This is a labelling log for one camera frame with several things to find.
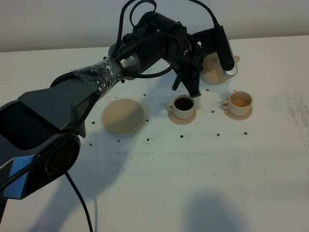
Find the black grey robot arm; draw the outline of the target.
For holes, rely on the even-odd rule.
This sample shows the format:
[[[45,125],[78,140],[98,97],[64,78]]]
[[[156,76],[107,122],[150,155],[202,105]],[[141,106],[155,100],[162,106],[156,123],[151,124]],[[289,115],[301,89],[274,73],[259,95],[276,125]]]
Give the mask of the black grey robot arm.
[[[118,82],[147,78],[164,59],[190,96],[199,92],[202,59],[216,50],[221,26],[195,34],[161,14],[147,12],[129,34],[119,34],[103,61],[59,76],[49,88],[22,94],[0,109],[0,208],[66,173],[76,162],[85,119]]]

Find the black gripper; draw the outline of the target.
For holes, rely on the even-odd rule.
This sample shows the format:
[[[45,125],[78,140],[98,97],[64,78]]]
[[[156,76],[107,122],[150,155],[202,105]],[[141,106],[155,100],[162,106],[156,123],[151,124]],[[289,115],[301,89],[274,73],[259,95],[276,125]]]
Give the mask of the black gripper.
[[[168,71],[177,74],[172,90],[184,84],[191,98],[201,95],[199,90],[202,60],[216,52],[213,31],[201,31],[188,34],[186,31],[168,31],[166,38],[166,62]]]

